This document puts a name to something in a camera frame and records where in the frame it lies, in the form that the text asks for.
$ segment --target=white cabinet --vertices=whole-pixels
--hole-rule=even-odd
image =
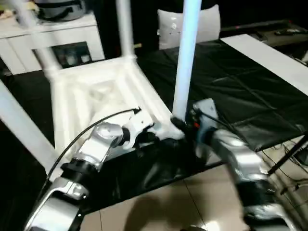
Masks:
[[[24,65],[6,38],[0,39],[0,57],[13,75],[26,72]]]
[[[0,32],[0,57],[12,74],[41,70],[42,67],[34,50],[34,44],[27,31],[22,29],[13,18],[0,23],[5,31]],[[95,17],[92,14],[83,18],[63,23],[38,25],[41,33],[39,39],[44,40],[46,47],[85,42],[92,61],[105,59],[97,30]]]

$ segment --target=table leg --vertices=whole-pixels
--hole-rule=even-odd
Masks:
[[[294,147],[289,150],[283,158],[281,158],[269,171],[268,175],[273,174],[277,169],[279,169],[289,158],[291,158],[306,142],[308,141],[308,134],[305,134],[304,137],[297,142]]]

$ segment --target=black cloth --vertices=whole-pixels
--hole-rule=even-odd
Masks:
[[[139,57],[138,64],[171,109],[178,49]],[[43,72],[7,79],[7,87],[39,129],[54,144],[50,85]],[[189,95],[210,97],[221,120],[255,150],[307,131],[307,96],[222,41],[197,44]],[[3,125],[1,170],[5,195],[0,230],[22,230],[46,176],[43,167]],[[208,169],[185,140],[165,140],[107,161],[85,212],[104,208]]]
[[[157,51],[138,64],[171,110],[178,48]],[[188,108],[212,98],[219,118],[255,151],[308,130],[308,96],[222,41],[196,45]]]

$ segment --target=white shelf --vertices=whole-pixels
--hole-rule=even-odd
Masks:
[[[38,24],[36,29],[39,31],[47,32],[86,26],[96,26],[95,16],[92,13],[86,14],[79,19],[68,22]],[[27,29],[21,26],[14,17],[0,20],[0,39],[22,36],[27,34],[29,34]]]

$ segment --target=tiled floor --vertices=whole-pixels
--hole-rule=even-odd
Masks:
[[[224,166],[159,188],[86,217],[81,231],[245,231],[241,206]]]
[[[291,149],[294,145],[291,141],[284,143]],[[269,148],[260,152],[263,159],[270,165],[278,162],[284,155],[283,146],[277,145],[275,148]],[[271,175],[270,180],[277,189],[277,196],[280,198],[287,211],[295,217],[299,224],[308,229],[308,187],[300,187],[295,191],[296,183],[293,179],[308,179],[308,174],[304,172],[298,165],[288,160],[275,174]],[[288,191],[281,195],[280,192],[287,186]]]
[[[291,148],[293,144],[288,142],[286,145]],[[284,155],[283,147],[277,148],[265,150],[272,160],[260,152],[270,165]],[[294,179],[308,178],[291,161],[281,170]],[[270,179],[280,192],[284,185],[294,183],[289,177],[278,170]],[[305,221],[308,220],[308,205],[304,203],[308,199],[308,187],[296,192],[291,188],[279,197],[291,216],[302,226],[308,227]],[[190,225],[208,231],[248,230],[241,219],[241,204],[225,166],[87,215],[81,231],[180,231]]]

